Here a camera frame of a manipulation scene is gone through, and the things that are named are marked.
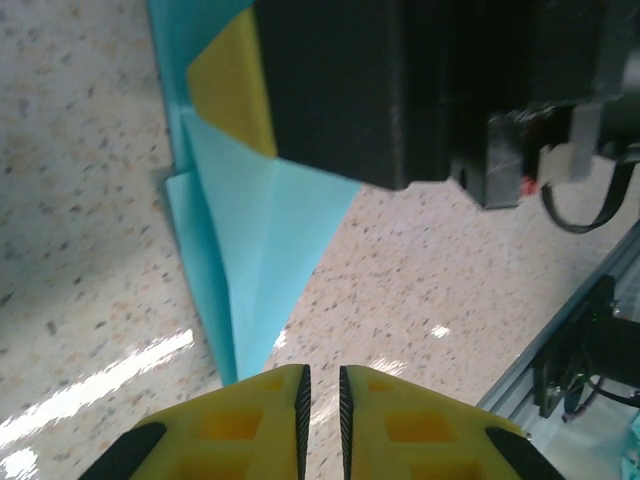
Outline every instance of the speckled floor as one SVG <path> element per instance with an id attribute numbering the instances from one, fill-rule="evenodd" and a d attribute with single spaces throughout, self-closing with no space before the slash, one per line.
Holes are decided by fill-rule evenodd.
<path id="1" fill-rule="evenodd" d="M 142 0 L 0 0 L 0 477 L 77 477 L 142 416 L 220 386 L 166 217 Z M 564 188 L 593 217 L 610 166 Z M 537 198 L 363 188 L 267 368 L 314 376 L 308 478 L 340 478 L 337 367 L 476 402 L 638 214 L 584 237 Z"/>

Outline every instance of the yellow plastic part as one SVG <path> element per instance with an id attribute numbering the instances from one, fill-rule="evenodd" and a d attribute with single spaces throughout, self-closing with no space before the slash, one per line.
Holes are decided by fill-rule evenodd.
<path id="1" fill-rule="evenodd" d="M 253 7 L 194 60 L 187 81 L 204 121 L 267 157 L 277 156 Z"/>
<path id="2" fill-rule="evenodd" d="M 287 365 L 145 418 L 167 432 L 132 480 L 296 480 L 294 403 L 304 365 Z"/>
<path id="3" fill-rule="evenodd" d="M 399 378 L 347 367 L 352 480 L 519 480 L 485 428 L 510 421 Z"/>

